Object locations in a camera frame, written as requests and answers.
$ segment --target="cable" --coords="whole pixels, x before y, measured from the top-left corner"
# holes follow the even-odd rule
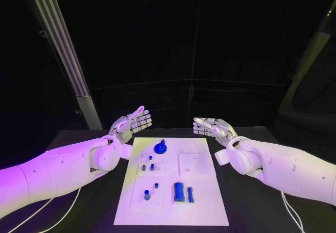
[[[284,205],[286,205],[286,209],[287,209],[287,211],[289,211],[289,214],[290,214],[290,216],[292,216],[292,218],[293,218],[293,220],[294,220],[294,222],[296,222],[297,227],[299,227],[300,230],[302,230],[302,233],[305,233],[302,218],[300,218],[297,212],[294,211],[293,207],[290,206],[290,204],[289,204],[289,202],[287,202],[286,194],[284,194],[283,191],[282,191],[282,197],[283,197],[283,201],[284,201]],[[290,212],[290,210],[289,210],[289,207],[290,207],[290,209],[293,210],[293,212],[296,213],[296,216],[297,216],[297,218],[299,218],[300,224],[299,224],[297,221],[296,221],[296,218],[294,218],[294,216],[293,216],[293,214],[292,214],[292,212]]]
[[[81,191],[81,188],[78,189],[78,193],[77,193],[77,196],[75,196],[75,200],[77,200],[77,198],[78,198],[80,191]],[[71,207],[70,207],[70,209],[68,209],[68,212],[65,213],[65,215],[64,215],[64,217],[59,219],[59,221],[55,223],[55,225],[54,225],[51,228],[48,228],[46,230],[44,230],[42,232],[39,232],[39,233],[48,232],[48,231],[61,223],[61,221],[64,220],[64,218],[65,218],[65,216],[68,215],[70,211],[72,210],[72,207],[74,207],[74,204],[75,204],[75,200],[74,200],[72,205],[71,205]]]
[[[9,231],[9,233],[12,233],[31,219],[32,217],[39,213],[39,211],[45,208],[45,206],[51,203],[52,199],[49,200],[49,202],[41,207],[41,209],[31,215],[31,217],[12,229],[12,231]]]
[[[75,200],[77,200],[77,198],[78,198],[80,191],[81,191],[81,188],[78,189],[78,193],[77,193],[77,196],[75,196]],[[31,218],[41,212],[41,210],[46,207],[46,205],[51,203],[52,200],[54,200],[54,198],[52,198],[52,199],[48,201],[48,203],[41,207],[41,209],[31,215],[31,217],[9,231],[9,233],[12,233],[12,232],[31,220]],[[74,207],[75,200],[74,200],[74,202],[72,202],[72,205],[71,205],[71,207],[70,207],[70,209],[68,209],[68,211],[67,211],[64,217],[62,217],[61,220],[57,222],[57,224],[55,224],[49,229],[44,230],[44,231],[39,232],[39,233],[48,232],[48,231],[59,224],[59,222],[64,220],[65,216],[68,215],[68,213],[70,213],[70,211],[71,211],[71,209],[72,209],[72,207]]]

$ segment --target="black table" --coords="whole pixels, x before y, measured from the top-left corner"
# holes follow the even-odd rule
[[[270,131],[263,126],[237,127],[241,136],[274,142]],[[59,146],[98,138],[107,131],[61,131],[48,150]],[[137,137],[198,137],[192,129],[146,129]],[[222,149],[214,138],[208,138],[211,153]],[[127,160],[93,183],[83,187],[74,208],[51,232],[95,233],[299,233],[300,230],[287,213],[280,191],[264,185],[257,179],[240,175],[231,165],[219,166],[214,157],[217,179],[230,219],[228,227],[209,226],[114,226],[114,217],[127,169]],[[52,200],[39,214],[15,232],[38,232],[48,229],[64,216],[77,195],[77,191]],[[336,211],[319,201],[287,195],[297,211],[306,233],[336,232]],[[8,232],[46,201],[31,204],[0,220],[0,232]]]

